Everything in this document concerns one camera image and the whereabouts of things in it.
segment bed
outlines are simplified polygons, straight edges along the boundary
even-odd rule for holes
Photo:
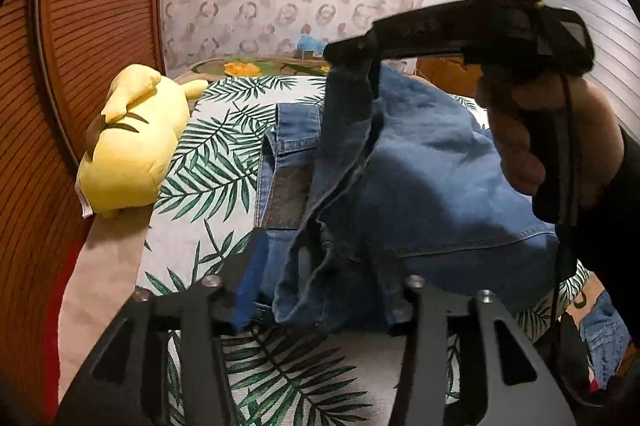
[[[255,69],[257,76],[229,76]],[[255,174],[262,136],[274,124],[278,102],[322,103],[327,65],[296,60],[209,60],[191,67],[211,84],[197,103],[153,209],[137,286],[157,295],[184,290],[240,254],[257,224]],[[455,96],[481,125],[486,114]],[[589,272],[578,264],[561,285],[560,311],[574,300]],[[537,340],[550,323],[551,294],[517,314]],[[180,392],[180,337],[169,344],[172,422],[184,423]],[[386,425],[404,351],[404,338],[384,334],[324,337],[254,326],[224,341],[226,367],[240,424]],[[460,349],[449,340],[446,399],[459,397]]]

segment metal screw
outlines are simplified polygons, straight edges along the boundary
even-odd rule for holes
[[[202,277],[201,282],[204,287],[220,287],[222,285],[222,278],[217,274],[207,274]]]
[[[418,274],[412,274],[404,283],[409,289],[421,289],[424,287],[424,278]]]
[[[149,289],[138,289],[133,291],[131,299],[137,303],[142,303],[151,299],[152,296],[153,294]]]

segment plush toy ear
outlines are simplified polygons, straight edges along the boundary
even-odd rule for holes
[[[162,79],[157,70],[133,64],[122,69],[111,83],[110,95],[101,114],[114,122],[127,113],[127,105],[151,92]]]
[[[179,86],[184,92],[184,97],[187,98],[187,101],[193,101],[194,99],[200,99],[204,89],[209,86],[209,82],[207,80],[191,80]]]
[[[92,120],[89,128],[86,129],[86,133],[84,134],[84,147],[86,148],[86,154],[91,160],[94,160],[94,150],[98,144],[98,139],[100,139],[100,132],[102,132],[106,126],[105,117],[98,114],[95,116],[95,119]]]

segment blue denim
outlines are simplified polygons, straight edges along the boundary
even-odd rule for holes
[[[609,378],[620,368],[630,341],[629,332],[606,291],[580,322],[580,336],[589,347],[598,387],[606,388]]]
[[[280,104],[259,177],[262,292],[281,324],[386,328],[406,311],[398,264],[447,291],[491,289],[511,311],[552,289],[554,228],[504,179],[491,133],[391,69],[376,99],[332,69],[324,109]]]

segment pikachu plush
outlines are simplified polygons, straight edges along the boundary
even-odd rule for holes
[[[130,65],[116,76],[86,134],[76,177],[83,216],[109,218],[121,208],[156,202],[189,120],[187,101],[206,87],[206,80],[178,85],[144,65]]]

